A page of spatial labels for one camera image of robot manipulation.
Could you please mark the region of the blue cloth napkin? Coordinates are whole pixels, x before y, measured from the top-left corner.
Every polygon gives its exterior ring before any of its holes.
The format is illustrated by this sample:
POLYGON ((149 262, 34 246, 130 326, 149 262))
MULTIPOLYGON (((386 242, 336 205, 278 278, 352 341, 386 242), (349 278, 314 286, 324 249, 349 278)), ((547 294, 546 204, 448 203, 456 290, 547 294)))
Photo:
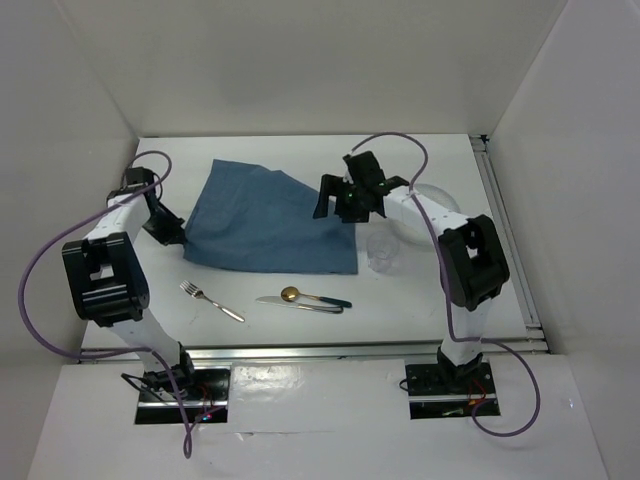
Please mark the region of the blue cloth napkin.
POLYGON ((185 228, 183 258, 253 273, 358 273, 355 226, 312 218, 318 192, 281 170, 215 159, 185 228))

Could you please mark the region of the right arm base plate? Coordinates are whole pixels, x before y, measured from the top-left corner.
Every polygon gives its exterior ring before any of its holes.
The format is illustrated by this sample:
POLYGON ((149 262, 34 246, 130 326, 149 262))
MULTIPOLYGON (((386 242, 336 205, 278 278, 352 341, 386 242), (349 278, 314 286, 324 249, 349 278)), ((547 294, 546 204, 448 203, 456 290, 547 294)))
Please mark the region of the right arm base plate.
POLYGON ((500 406, 488 362, 458 380, 445 380, 437 364, 407 364, 398 386, 408 396, 412 420, 500 416, 500 406))

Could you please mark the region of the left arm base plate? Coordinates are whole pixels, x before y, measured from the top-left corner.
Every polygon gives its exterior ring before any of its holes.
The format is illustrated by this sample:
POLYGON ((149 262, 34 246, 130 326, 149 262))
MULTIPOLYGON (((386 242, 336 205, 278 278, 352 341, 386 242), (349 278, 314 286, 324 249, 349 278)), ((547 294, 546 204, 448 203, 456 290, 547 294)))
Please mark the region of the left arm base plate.
MULTIPOLYGON (((122 373, 121 378, 138 392, 136 425, 179 424, 182 417, 173 392, 154 391, 144 377, 122 373)), ((187 419, 203 424, 222 424, 228 420, 231 380, 229 367, 197 369, 195 384, 181 390, 187 419)))

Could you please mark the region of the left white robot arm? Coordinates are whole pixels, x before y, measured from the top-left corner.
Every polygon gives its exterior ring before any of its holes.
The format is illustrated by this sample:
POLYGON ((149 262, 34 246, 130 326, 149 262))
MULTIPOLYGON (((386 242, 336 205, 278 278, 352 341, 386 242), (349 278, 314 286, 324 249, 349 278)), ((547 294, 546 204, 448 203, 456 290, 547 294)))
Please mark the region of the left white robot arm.
POLYGON ((149 285, 134 249, 142 230, 163 246, 182 245, 184 220, 167 209, 154 190, 125 201, 154 180, 147 168, 129 168, 124 186, 109 194, 108 205, 115 209, 83 239, 65 243, 62 259, 78 316, 135 350, 148 388, 184 399, 196 390, 198 376, 185 348, 151 313, 149 285))

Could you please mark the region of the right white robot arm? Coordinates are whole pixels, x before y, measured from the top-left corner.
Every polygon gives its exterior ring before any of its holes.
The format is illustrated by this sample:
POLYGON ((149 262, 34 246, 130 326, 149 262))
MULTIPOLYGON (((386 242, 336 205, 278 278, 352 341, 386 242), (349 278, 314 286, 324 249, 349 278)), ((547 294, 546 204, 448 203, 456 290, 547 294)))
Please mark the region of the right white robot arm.
POLYGON ((329 213, 344 223, 366 223, 372 213, 429 236, 440 266, 447 336, 437 351, 436 379, 460 391, 482 361, 482 337, 493 300, 510 279, 493 220, 469 217, 421 194, 409 181, 387 178, 370 151, 344 157, 347 174, 321 178, 315 219, 329 213))

